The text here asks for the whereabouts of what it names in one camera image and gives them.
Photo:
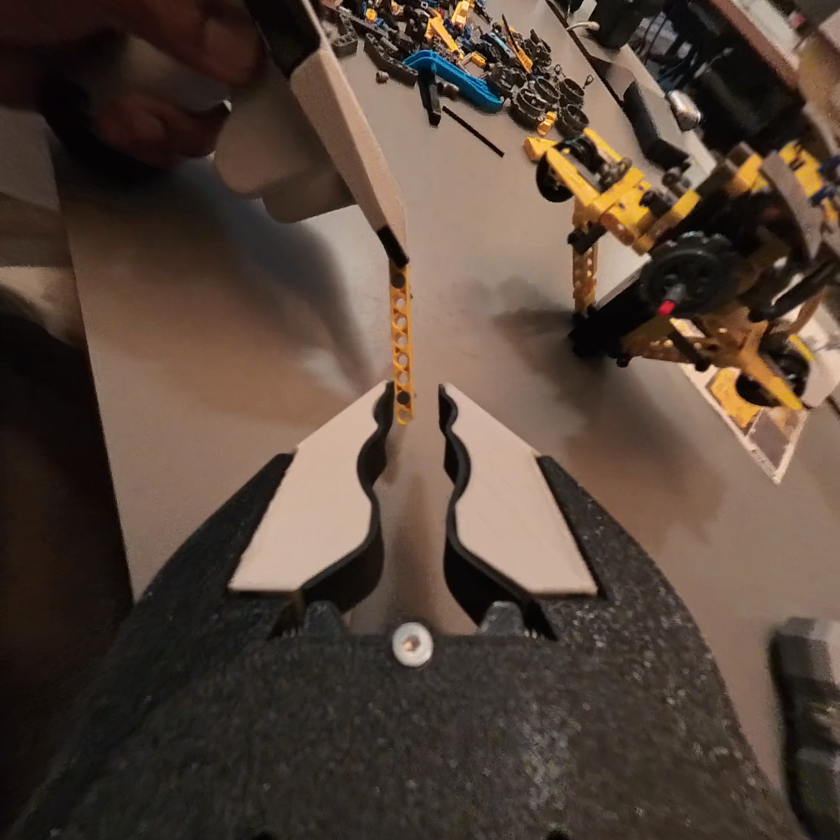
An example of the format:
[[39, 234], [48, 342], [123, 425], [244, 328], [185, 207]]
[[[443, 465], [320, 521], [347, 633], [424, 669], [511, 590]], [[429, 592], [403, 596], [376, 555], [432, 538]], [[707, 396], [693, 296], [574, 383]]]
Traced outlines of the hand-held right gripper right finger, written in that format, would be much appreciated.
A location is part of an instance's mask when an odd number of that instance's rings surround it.
[[458, 605], [474, 622], [499, 602], [547, 622], [543, 602], [598, 596], [540, 452], [454, 385], [441, 384], [437, 399], [452, 483], [444, 577]]

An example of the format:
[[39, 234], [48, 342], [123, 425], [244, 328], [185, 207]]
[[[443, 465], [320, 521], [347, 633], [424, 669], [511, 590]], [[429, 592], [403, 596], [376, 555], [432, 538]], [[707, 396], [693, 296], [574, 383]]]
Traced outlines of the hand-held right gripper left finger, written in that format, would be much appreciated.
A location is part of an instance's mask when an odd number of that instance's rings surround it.
[[304, 438], [290, 457], [227, 589], [289, 596], [303, 611], [352, 611], [384, 566], [375, 482], [385, 469], [394, 386], [383, 381]]

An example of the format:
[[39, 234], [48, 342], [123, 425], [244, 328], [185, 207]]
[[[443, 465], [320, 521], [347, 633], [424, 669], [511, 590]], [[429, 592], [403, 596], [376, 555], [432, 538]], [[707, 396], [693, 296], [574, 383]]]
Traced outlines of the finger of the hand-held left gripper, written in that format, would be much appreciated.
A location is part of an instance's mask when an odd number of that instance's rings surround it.
[[407, 267], [403, 198], [382, 148], [343, 74], [310, 2], [289, 2], [297, 50], [290, 89], [389, 260]]
[[281, 224], [355, 204], [287, 84], [262, 84], [234, 100], [214, 167], [232, 193], [259, 199]]

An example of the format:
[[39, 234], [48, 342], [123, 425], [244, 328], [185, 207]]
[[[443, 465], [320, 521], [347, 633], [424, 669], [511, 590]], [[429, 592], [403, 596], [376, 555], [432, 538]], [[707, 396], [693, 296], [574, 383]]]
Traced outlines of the yellow perforated building beam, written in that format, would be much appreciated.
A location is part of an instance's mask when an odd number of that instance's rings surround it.
[[394, 415], [405, 426], [414, 417], [413, 295], [409, 267], [388, 261]]

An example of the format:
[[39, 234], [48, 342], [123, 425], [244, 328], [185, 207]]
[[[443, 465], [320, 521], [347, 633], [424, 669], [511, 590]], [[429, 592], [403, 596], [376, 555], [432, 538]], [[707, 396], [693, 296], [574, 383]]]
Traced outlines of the person's left hand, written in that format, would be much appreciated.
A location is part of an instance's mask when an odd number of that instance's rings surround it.
[[36, 110], [69, 151], [134, 170], [164, 171], [208, 156], [225, 105], [189, 112], [141, 91], [90, 104], [67, 71], [134, 36], [228, 88], [259, 76], [264, 50], [249, 16], [227, 2], [3, 1], [2, 104]]

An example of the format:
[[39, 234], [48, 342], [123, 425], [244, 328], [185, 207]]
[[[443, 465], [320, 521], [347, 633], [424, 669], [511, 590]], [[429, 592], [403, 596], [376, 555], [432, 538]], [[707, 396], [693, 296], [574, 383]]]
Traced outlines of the black building brick beam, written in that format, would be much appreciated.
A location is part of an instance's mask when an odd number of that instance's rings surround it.
[[438, 80], [435, 74], [430, 69], [422, 68], [418, 70], [417, 86], [423, 107], [427, 113], [428, 123], [436, 128], [442, 120], [443, 110], [439, 99]]

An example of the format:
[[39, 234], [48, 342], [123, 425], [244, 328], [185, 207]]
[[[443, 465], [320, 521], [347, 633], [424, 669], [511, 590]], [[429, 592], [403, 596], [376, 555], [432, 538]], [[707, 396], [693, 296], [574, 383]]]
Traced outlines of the black axle rod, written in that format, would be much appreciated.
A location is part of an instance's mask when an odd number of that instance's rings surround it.
[[448, 106], [442, 106], [443, 113], [448, 115], [452, 120], [454, 120], [457, 125], [467, 131], [471, 136], [476, 138], [479, 142], [485, 145], [493, 154], [498, 156], [499, 158], [503, 158], [505, 156], [505, 151], [493, 143], [487, 136], [485, 136], [482, 132], [478, 131], [473, 125], [471, 125], [468, 121], [463, 119], [461, 116], [457, 114], [454, 110], [449, 108]]

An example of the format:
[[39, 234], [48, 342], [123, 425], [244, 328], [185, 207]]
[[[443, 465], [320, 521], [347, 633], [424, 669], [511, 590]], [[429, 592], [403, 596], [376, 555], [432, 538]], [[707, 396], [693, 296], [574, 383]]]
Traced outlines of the blue building brick piece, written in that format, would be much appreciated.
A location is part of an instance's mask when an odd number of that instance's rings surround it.
[[442, 81], [455, 85], [462, 98], [480, 111], [496, 113], [503, 108], [503, 100], [483, 80], [473, 77], [431, 49], [418, 50], [402, 63], [417, 72], [429, 71]]

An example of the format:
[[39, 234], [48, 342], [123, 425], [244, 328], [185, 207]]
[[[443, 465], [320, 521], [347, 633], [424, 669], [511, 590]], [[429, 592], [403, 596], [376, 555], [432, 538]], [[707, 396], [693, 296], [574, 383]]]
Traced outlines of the pile of building brick parts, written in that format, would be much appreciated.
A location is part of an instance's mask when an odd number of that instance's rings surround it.
[[[544, 38], [535, 30], [517, 31], [505, 15], [493, 18], [487, 2], [337, 1], [318, 2], [318, 9], [336, 57], [349, 58], [362, 49], [378, 84], [397, 81], [419, 92], [417, 71], [403, 60], [431, 49], [483, 80], [503, 100], [499, 112], [508, 112], [525, 130], [540, 137], [557, 130], [568, 137], [587, 124], [582, 106], [593, 76], [583, 85], [570, 78], [553, 62]], [[437, 89], [441, 107], [447, 98], [483, 112], [438, 77]]]

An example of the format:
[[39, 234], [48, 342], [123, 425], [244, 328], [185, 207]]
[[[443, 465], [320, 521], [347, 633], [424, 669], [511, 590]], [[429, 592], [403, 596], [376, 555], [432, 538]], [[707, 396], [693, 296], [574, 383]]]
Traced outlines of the printed instruction booklet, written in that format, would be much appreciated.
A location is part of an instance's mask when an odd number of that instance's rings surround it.
[[736, 391], [735, 369], [710, 367], [698, 372], [691, 364], [680, 364], [679, 368], [762, 472], [779, 485], [793, 459], [809, 410], [750, 404]]

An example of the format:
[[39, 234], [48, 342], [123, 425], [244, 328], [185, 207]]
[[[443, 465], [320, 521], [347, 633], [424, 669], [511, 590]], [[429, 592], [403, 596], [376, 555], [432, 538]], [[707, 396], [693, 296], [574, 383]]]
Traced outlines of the black flat device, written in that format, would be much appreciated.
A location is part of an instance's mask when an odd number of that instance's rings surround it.
[[661, 93], [635, 80], [623, 94], [623, 111], [648, 161], [663, 171], [685, 165], [689, 154], [683, 133]]

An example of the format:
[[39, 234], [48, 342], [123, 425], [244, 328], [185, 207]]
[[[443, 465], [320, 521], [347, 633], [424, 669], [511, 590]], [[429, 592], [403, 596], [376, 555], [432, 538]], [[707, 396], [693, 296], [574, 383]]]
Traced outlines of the yellow black toy vehicle model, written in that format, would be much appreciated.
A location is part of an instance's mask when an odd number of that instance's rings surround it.
[[759, 408], [803, 408], [812, 362], [795, 338], [838, 283], [838, 151], [741, 143], [698, 185], [656, 186], [591, 129], [523, 144], [551, 203], [573, 203], [572, 351], [737, 372]]

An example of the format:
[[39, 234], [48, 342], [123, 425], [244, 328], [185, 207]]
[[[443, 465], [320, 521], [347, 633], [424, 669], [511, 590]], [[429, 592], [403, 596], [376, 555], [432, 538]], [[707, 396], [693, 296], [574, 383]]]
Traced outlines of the silver computer mouse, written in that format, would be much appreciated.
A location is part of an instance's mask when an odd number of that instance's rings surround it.
[[672, 90], [665, 93], [665, 99], [681, 132], [687, 133], [700, 126], [702, 111], [689, 95], [680, 90]]

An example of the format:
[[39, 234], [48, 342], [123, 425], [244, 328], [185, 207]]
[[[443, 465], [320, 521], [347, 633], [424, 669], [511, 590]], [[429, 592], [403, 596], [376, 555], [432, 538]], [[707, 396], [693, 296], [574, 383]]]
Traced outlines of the dark grey object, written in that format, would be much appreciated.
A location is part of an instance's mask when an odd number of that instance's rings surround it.
[[839, 623], [793, 616], [770, 639], [784, 783], [810, 838], [839, 838]]

